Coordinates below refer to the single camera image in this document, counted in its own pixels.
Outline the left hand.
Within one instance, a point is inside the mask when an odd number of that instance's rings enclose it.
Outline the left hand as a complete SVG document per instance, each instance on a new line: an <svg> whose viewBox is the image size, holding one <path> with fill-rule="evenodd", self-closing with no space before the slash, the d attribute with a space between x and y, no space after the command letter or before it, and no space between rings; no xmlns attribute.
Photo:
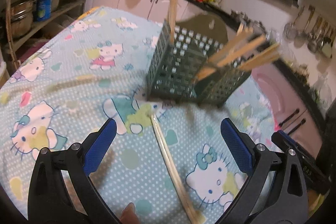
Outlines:
<svg viewBox="0 0 336 224"><path fill-rule="evenodd" d="M130 202L122 211L120 216L122 224L140 224L140 220L135 213L135 205Z"/></svg>

